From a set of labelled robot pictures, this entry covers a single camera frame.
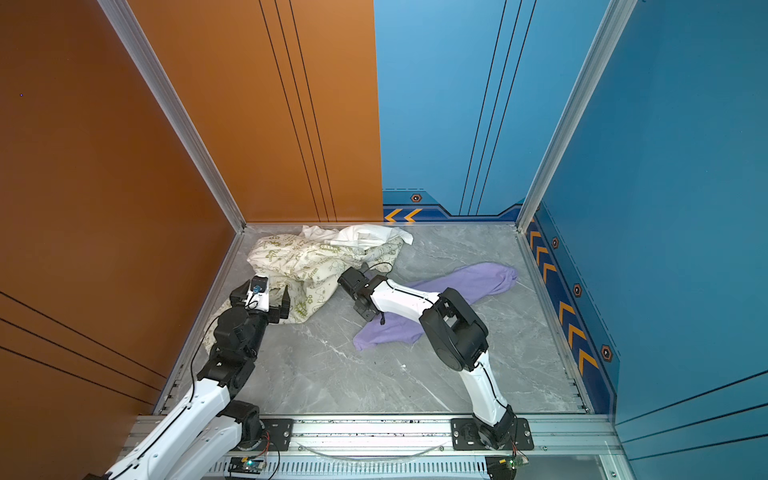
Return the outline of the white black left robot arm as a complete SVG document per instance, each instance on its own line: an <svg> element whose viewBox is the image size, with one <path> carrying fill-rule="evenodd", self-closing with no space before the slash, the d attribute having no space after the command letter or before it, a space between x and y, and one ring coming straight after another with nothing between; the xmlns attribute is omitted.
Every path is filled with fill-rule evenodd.
<svg viewBox="0 0 768 480"><path fill-rule="evenodd" d="M226 453L255 450L245 469L261 468L279 447L258 406L236 398L250 378L266 329L289 317L291 298L282 290L270 300L270 282L254 276L235 288L230 307L215 318L214 342L199 372L176 406L104 474L88 479L201 479Z"/></svg>

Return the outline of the cream green-printed Snoopy cloth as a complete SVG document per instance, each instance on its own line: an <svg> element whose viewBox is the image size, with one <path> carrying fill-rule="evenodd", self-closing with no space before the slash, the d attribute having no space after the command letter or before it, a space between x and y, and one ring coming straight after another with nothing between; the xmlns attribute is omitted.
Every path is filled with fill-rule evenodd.
<svg viewBox="0 0 768 480"><path fill-rule="evenodd" d="M294 234L277 234L256 241L247 262L258 276L270 281L270 294L277 300L284 293L291 304L287 325L306 322L332 297L340 275L350 267L366 264L383 272L392 265L402 247L413 237L400 230L387 228L389 238L376 240L372 246L342 245L330 239L315 238L309 230Z"/></svg>

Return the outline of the plain white cloth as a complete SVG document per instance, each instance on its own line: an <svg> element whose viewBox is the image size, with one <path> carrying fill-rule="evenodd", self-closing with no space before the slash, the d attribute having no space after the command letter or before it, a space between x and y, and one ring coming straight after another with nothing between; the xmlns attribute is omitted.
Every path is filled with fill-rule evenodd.
<svg viewBox="0 0 768 480"><path fill-rule="evenodd" d="M341 230L303 226L300 236L333 246L362 249L379 247L395 240L401 240L407 245L413 243L413 236L401 228L373 224L353 225Z"/></svg>

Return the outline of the left green circuit board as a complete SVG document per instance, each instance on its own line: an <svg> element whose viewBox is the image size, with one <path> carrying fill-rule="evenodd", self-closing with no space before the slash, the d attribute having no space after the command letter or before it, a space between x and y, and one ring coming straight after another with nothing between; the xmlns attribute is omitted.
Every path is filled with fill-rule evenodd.
<svg viewBox="0 0 768 480"><path fill-rule="evenodd" d="M262 474L266 469L267 462L259 457L231 457L227 473L229 476L234 474Z"/></svg>

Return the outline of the green circuit board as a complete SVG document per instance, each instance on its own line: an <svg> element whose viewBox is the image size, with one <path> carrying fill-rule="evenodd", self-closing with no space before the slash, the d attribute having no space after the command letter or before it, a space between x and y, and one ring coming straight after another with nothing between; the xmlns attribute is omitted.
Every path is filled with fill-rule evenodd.
<svg viewBox="0 0 768 480"><path fill-rule="evenodd" d="M503 457L498 463L508 470L516 470L522 466L528 465L529 459L524 453L516 452L513 455Z"/></svg>
<svg viewBox="0 0 768 480"><path fill-rule="evenodd" d="M266 469L267 462L259 457L231 457L227 473L229 476L234 474L262 474Z"/></svg>

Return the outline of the right green circuit board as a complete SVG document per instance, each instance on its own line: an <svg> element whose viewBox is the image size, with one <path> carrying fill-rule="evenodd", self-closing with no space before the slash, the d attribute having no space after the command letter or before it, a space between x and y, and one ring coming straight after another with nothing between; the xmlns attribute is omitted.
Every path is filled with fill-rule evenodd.
<svg viewBox="0 0 768 480"><path fill-rule="evenodd" d="M528 465L529 459L524 453L516 452L513 455L503 457L498 463L508 470L516 470L522 466Z"/></svg>

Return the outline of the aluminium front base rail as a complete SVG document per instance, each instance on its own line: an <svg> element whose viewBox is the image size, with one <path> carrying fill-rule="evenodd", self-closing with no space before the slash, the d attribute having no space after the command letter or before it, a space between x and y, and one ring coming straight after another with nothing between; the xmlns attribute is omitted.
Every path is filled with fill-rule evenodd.
<svg viewBox="0 0 768 480"><path fill-rule="evenodd" d="M228 479L522 479L528 474L575 467L591 460L601 479L630 479L629 462L604 416L533 414L520 419L509 447L482 447L467 416L299 415L264 420L290 421L285 450L271 451L262 474L227 473L231 457L255 457L232 450L206 473ZM516 452L529 464L516 470L498 461Z"/></svg>

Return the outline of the aluminium left corner post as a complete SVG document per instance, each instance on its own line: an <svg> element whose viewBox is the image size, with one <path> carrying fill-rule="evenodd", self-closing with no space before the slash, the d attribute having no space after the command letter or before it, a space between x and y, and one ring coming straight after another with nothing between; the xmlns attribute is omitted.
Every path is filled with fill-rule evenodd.
<svg viewBox="0 0 768 480"><path fill-rule="evenodd" d="M128 2L98 4L236 233L247 222Z"/></svg>

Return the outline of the aluminium corner post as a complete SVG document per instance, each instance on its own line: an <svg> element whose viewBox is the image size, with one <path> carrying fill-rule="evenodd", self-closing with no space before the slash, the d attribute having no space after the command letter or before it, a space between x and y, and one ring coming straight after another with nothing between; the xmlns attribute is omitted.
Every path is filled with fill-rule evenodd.
<svg viewBox="0 0 768 480"><path fill-rule="evenodd" d="M532 222L636 5L637 0L608 3L525 197L516 221L520 234L525 233Z"/></svg>
<svg viewBox="0 0 768 480"><path fill-rule="evenodd" d="M128 2L98 4L236 233L247 222Z"/></svg>

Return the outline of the aluminium right corner post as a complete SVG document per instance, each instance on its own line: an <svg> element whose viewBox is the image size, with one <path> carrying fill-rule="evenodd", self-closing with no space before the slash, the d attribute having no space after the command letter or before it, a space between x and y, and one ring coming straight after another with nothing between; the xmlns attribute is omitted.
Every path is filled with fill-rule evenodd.
<svg viewBox="0 0 768 480"><path fill-rule="evenodd" d="M525 233L532 222L636 5L637 0L608 3L525 197L516 221L520 234Z"/></svg>

